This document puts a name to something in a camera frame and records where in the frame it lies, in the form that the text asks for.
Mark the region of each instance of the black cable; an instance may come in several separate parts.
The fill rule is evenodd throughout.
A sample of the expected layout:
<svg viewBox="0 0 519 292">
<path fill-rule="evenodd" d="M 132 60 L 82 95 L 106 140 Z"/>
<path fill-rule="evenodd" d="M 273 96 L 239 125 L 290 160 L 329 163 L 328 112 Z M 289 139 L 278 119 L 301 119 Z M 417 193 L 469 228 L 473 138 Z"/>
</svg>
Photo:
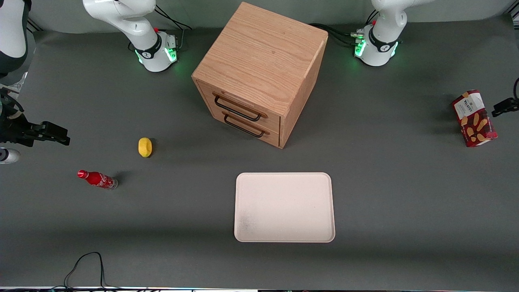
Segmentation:
<svg viewBox="0 0 519 292">
<path fill-rule="evenodd" d="M 150 290 L 148 288 L 144 290 L 137 290 L 135 291 L 135 288 L 120 288 L 120 287 L 114 287 L 114 288 L 103 288 L 103 287 L 96 287 L 96 288 L 72 288 L 72 287 L 65 287 L 65 286 L 54 286 L 52 288 L 13 288 L 13 289 L 0 289 L 1 292 L 99 292 L 99 291 L 110 291 L 110 292 L 120 292 L 120 291 L 128 291 L 128 292 L 159 292 L 161 290 Z"/>
<path fill-rule="evenodd" d="M 345 45 L 348 45 L 348 46 L 356 45 L 354 42 L 348 42 L 347 40 L 344 39 L 344 37 L 350 37 L 350 34 L 348 34 L 348 33 L 344 33 L 340 30 L 337 30 L 337 29 L 335 29 L 331 26 L 325 25 L 325 24 L 311 23 L 310 25 L 314 26 L 318 29 L 327 31 L 330 34 L 330 36 L 332 36 L 335 40 L 337 40 Z"/>
<path fill-rule="evenodd" d="M 163 17 L 166 17 L 167 19 L 173 21 L 177 26 L 179 26 L 179 25 L 183 25 L 183 26 L 187 27 L 187 28 L 190 29 L 190 30 L 193 29 L 192 27 L 188 26 L 187 24 L 183 24 L 183 23 L 181 23 L 180 21 L 174 20 L 174 19 L 172 19 L 171 17 L 169 17 L 169 15 L 168 15 L 168 14 L 167 14 L 167 13 L 166 13 L 162 8 L 160 8 L 158 5 L 156 5 L 156 7 L 157 7 L 157 8 L 160 10 L 160 12 L 162 12 L 163 14 L 161 14 L 159 11 L 157 11 L 157 10 L 155 9 L 155 11 L 156 11 L 157 13 L 159 13 L 159 14 L 162 15 Z"/>
<path fill-rule="evenodd" d="M 101 277 L 100 277 L 100 284 L 101 284 L 101 287 L 103 289 L 109 289 L 107 288 L 106 286 L 110 286 L 110 287 L 115 287 L 115 288 L 119 288 L 121 289 L 120 287 L 116 287 L 116 286 L 112 286 L 112 285 L 109 285 L 106 283 L 106 279 L 104 277 L 104 265 L 103 265 L 103 258 L 101 257 L 101 254 L 97 251 L 92 251 L 91 253 L 87 253 L 87 254 L 84 254 L 82 255 L 77 261 L 76 261 L 76 264 L 74 265 L 74 267 L 72 268 L 72 270 L 67 274 L 67 276 L 65 276 L 65 279 L 63 280 L 63 286 L 65 286 L 67 289 L 68 288 L 71 288 L 69 286 L 69 278 L 70 276 L 74 273 L 74 271 L 76 270 L 77 268 L 77 265 L 79 264 L 79 262 L 81 261 L 82 258 L 84 258 L 85 256 L 88 256 L 88 255 L 92 255 L 92 254 L 96 254 L 99 256 L 99 263 L 101 264 Z"/>
<path fill-rule="evenodd" d="M 32 26 L 35 31 L 39 31 L 39 29 L 37 27 L 35 27 L 29 20 L 27 21 L 27 24 Z"/>
<path fill-rule="evenodd" d="M 369 17 L 369 18 L 367 19 L 367 21 L 366 21 L 366 24 L 369 24 L 369 23 L 370 23 L 370 22 L 371 22 L 371 21 L 372 21 L 372 20 L 377 16 L 377 14 L 378 14 L 378 11 L 377 11 L 377 13 L 375 13 L 373 16 L 370 15 L 370 17 Z"/>
<path fill-rule="evenodd" d="M 515 81 L 515 84 L 514 84 L 514 98 L 515 98 L 515 100 L 519 100 L 519 98 L 517 97 L 517 84 L 519 84 L 519 78 Z"/>
<path fill-rule="evenodd" d="M 508 13 L 512 13 L 512 11 L 513 11 L 515 8 L 517 8 L 518 5 L 519 5 L 519 3 L 516 3 L 516 4 L 514 5 L 514 7 L 510 8 L 510 10 L 508 11 Z"/>
<path fill-rule="evenodd" d="M 373 13 L 375 13 L 375 15 L 376 15 L 376 12 L 377 12 L 377 10 L 375 9 L 370 13 L 370 16 L 368 16 L 366 19 L 366 24 L 368 24 L 370 22 L 371 17 L 374 17 Z"/>
<path fill-rule="evenodd" d="M 133 47 L 133 49 L 131 49 L 130 46 L 133 46 L 133 44 L 131 42 L 128 42 L 128 50 L 131 52 L 135 51 L 135 46 Z"/>
<path fill-rule="evenodd" d="M 166 19 L 169 19 L 171 21 L 173 21 L 173 23 L 180 29 L 180 30 L 184 30 L 183 27 L 181 27 L 178 23 L 176 23 L 173 19 L 169 18 L 168 16 L 165 16 L 164 14 L 160 13 L 159 10 L 155 9 L 155 12 L 158 13 L 160 16 L 166 18 Z"/>
<path fill-rule="evenodd" d="M 34 27 L 37 31 L 42 31 L 42 27 L 39 26 L 38 24 L 36 24 L 36 22 L 34 22 L 34 20 L 32 20 L 31 18 L 27 18 L 27 22 L 32 26 Z"/>
</svg>

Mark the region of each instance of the plastic tray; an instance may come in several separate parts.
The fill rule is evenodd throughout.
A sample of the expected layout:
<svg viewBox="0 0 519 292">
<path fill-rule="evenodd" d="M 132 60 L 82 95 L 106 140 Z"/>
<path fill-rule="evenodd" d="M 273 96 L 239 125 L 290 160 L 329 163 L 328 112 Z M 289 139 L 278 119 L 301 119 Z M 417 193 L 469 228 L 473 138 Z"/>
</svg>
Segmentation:
<svg viewBox="0 0 519 292">
<path fill-rule="evenodd" d="M 234 236 L 241 242 L 332 241 L 335 221 L 330 176 L 323 172 L 240 174 Z"/>
</svg>

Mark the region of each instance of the black metal handle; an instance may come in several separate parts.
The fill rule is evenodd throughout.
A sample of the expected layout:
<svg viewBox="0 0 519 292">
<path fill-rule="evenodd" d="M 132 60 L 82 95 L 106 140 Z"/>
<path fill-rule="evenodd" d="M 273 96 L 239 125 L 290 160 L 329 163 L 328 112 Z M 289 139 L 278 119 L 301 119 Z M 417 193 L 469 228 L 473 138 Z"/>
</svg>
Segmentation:
<svg viewBox="0 0 519 292">
<path fill-rule="evenodd" d="M 240 113 L 240 112 L 238 112 L 238 111 L 235 111 L 235 110 L 231 109 L 230 107 L 227 107 L 227 106 L 225 106 L 225 105 L 223 105 L 223 104 L 221 104 L 221 103 L 218 103 L 218 99 L 220 99 L 220 96 L 219 96 L 219 95 L 215 95 L 215 96 L 216 96 L 216 97 L 214 98 L 214 103 L 216 103 L 216 105 L 218 105 L 220 108 L 225 109 L 225 110 L 228 110 L 229 112 L 231 112 L 231 113 L 233 113 L 233 114 L 237 114 L 237 115 L 239 115 L 239 116 L 241 116 L 241 117 L 243 117 L 243 118 L 246 118 L 246 119 L 248 119 L 249 121 L 252 121 L 252 122 L 257 122 L 257 121 L 259 121 L 259 119 L 260 119 L 260 117 L 261 117 L 261 114 L 258 114 L 257 117 L 250 117 L 250 116 L 247 116 L 247 115 L 245 115 L 245 114 L 242 114 L 242 113 Z"/>
<path fill-rule="evenodd" d="M 233 128 L 236 128 L 236 129 L 238 129 L 238 130 L 240 130 L 240 131 L 246 132 L 247 134 L 251 135 L 252 137 L 261 138 L 261 137 L 263 137 L 263 135 L 265 134 L 265 131 L 261 131 L 261 134 L 255 134 L 255 133 L 252 133 L 252 132 L 249 131 L 249 130 L 246 130 L 246 129 L 244 129 L 244 128 L 238 126 L 238 125 L 235 125 L 235 124 L 229 122 L 229 121 L 227 120 L 228 117 L 229 117 L 229 115 L 225 115 L 225 117 L 224 117 L 224 121 L 225 121 L 225 123 L 226 123 L 227 125 L 229 125 L 229 126 L 231 126 L 231 127 L 233 127 Z"/>
</svg>

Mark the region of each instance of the red snack box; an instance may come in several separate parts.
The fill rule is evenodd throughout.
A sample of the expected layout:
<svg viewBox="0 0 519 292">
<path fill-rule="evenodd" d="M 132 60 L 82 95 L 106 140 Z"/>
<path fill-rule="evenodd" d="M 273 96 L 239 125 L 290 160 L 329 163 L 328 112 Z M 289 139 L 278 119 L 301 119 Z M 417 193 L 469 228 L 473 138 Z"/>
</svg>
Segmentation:
<svg viewBox="0 0 519 292">
<path fill-rule="evenodd" d="M 452 103 L 458 114 L 461 133 L 467 147 L 483 145 L 497 138 L 478 90 L 469 90 Z"/>
</svg>

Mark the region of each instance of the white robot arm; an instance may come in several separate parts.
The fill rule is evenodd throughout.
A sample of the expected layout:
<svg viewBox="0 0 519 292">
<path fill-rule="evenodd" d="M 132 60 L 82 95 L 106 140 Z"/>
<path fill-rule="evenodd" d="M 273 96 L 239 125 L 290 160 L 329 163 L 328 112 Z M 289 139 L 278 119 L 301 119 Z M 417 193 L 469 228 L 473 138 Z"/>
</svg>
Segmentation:
<svg viewBox="0 0 519 292">
<path fill-rule="evenodd" d="M 355 56 L 370 66 L 382 66 L 394 56 L 398 38 L 407 24 L 405 9 L 434 0 L 372 0 L 380 12 L 376 24 L 368 24 L 357 33 L 364 34 L 355 48 Z"/>
<path fill-rule="evenodd" d="M 21 67 L 27 57 L 29 10 L 30 0 L 0 0 L 0 77 Z"/>
<path fill-rule="evenodd" d="M 176 38 L 155 32 L 143 16 L 153 12 L 155 0 L 83 0 L 92 17 L 107 22 L 131 41 L 139 61 L 151 72 L 167 69 L 177 60 Z"/>
</svg>

